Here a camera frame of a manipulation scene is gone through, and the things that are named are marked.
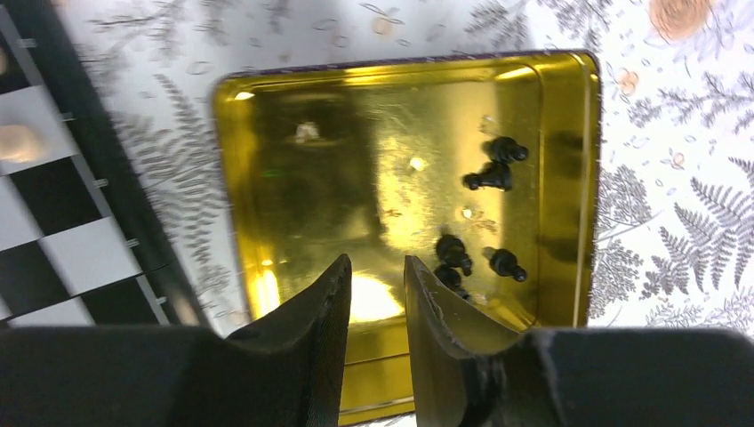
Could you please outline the gold tin of black pieces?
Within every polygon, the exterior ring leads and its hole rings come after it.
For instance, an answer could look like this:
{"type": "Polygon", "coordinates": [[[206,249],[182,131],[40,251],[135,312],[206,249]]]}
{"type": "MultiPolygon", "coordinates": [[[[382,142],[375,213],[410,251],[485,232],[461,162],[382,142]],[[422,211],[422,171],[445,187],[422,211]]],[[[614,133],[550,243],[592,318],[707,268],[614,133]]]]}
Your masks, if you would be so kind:
{"type": "Polygon", "coordinates": [[[443,234],[473,261],[468,301],[514,332],[587,321],[600,119],[584,50],[455,54],[278,68],[222,78],[214,123],[252,319],[352,265],[338,423],[413,410],[404,260],[430,270],[443,234]],[[461,178],[513,138],[513,189],[461,178]],[[496,249],[527,272],[489,267],[496,249]]]}

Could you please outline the black piece in tin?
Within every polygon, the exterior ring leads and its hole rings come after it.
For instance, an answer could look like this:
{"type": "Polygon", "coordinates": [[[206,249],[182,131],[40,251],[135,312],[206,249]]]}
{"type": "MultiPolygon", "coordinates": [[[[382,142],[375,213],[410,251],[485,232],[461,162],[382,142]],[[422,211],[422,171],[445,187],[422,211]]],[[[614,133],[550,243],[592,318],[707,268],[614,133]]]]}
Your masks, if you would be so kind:
{"type": "Polygon", "coordinates": [[[434,274],[445,287],[462,299],[468,300],[470,298],[469,293],[461,285],[461,274],[455,268],[444,264],[439,265],[434,269],[434,274]]]}
{"type": "Polygon", "coordinates": [[[488,264],[490,269],[500,277],[512,278],[517,282],[527,279],[526,270],[519,265],[517,257],[507,249],[494,250],[488,264]]]}

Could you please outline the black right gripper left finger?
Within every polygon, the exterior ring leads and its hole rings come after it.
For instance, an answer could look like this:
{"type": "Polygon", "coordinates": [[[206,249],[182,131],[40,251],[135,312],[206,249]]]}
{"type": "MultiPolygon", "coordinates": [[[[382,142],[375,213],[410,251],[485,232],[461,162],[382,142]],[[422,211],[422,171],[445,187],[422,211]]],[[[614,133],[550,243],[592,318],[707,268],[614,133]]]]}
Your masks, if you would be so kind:
{"type": "Polygon", "coordinates": [[[227,337],[198,326],[1,334],[4,426],[334,426],[352,265],[227,337]]]}

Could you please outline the black pawn in tin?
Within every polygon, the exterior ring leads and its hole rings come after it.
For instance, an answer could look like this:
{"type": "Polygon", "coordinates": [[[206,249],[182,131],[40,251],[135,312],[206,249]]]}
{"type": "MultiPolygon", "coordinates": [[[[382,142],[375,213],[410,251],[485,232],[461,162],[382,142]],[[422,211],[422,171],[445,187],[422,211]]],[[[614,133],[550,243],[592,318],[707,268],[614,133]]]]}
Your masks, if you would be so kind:
{"type": "Polygon", "coordinates": [[[435,252],[444,265],[460,269],[466,277],[472,274],[473,261],[466,246],[455,235],[443,234],[436,242],[435,252]]]}
{"type": "Polygon", "coordinates": [[[500,136],[485,142],[483,151],[490,160],[502,164],[521,162],[529,157],[529,149],[508,136],[500,136]]]}
{"type": "Polygon", "coordinates": [[[470,190],[495,188],[502,191],[513,189],[512,172],[508,164],[489,162],[477,173],[465,174],[463,185],[470,190]]]}

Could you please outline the black silver chess board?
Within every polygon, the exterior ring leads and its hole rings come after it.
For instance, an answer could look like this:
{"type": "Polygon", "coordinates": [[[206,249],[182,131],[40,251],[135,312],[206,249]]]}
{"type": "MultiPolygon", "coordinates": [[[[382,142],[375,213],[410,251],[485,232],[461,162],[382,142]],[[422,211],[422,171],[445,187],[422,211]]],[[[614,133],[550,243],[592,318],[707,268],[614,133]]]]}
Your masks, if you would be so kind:
{"type": "Polygon", "coordinates": [[[207,326],[49,1],[1,4],[1,326],[207,326]]]}

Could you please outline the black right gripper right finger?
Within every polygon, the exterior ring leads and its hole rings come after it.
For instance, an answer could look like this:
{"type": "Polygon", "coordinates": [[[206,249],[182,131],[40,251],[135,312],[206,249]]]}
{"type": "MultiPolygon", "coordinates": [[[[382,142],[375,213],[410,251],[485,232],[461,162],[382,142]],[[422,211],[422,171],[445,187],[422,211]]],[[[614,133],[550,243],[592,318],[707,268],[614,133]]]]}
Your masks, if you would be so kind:
{"type": "Polygon", "coordinates": [[[750,426],[753,343],[714,328],[516,333],[405,258],[420,426],[750,426]]]}

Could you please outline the floral table mat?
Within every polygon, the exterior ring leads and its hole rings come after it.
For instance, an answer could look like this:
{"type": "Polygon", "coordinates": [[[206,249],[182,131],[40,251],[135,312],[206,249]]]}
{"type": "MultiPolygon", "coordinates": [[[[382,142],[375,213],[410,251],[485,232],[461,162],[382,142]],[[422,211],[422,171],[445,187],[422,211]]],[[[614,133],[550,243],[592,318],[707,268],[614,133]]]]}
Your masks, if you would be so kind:
{"type": "Polygon", "coordinates": [[[209,94],[239,69],[587,48],[603,141],[591,326],[753,332],[750,1],[59,1],[213,327],[249,314],[209,94]]]}

